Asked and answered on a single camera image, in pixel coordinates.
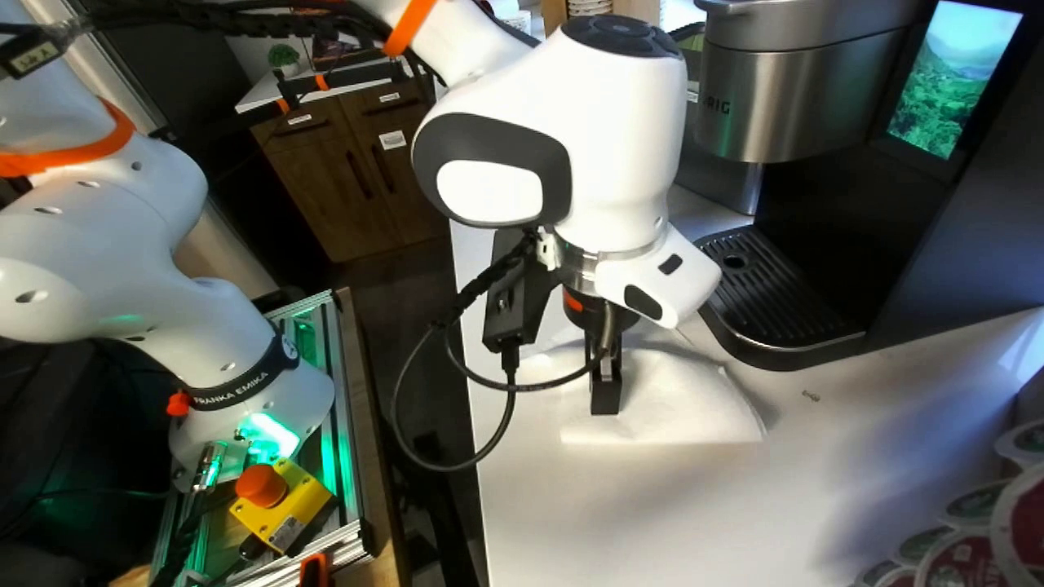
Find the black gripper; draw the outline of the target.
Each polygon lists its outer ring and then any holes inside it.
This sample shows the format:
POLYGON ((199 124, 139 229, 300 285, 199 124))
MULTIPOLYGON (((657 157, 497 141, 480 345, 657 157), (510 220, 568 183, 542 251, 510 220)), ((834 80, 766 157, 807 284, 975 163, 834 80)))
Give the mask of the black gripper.
POLYGON ((583 351, 594 360, 591 409, 617 415, 622 406, 619 347, 633 313, 605 296, 565 289, 565 315, 583 331, 583 351))

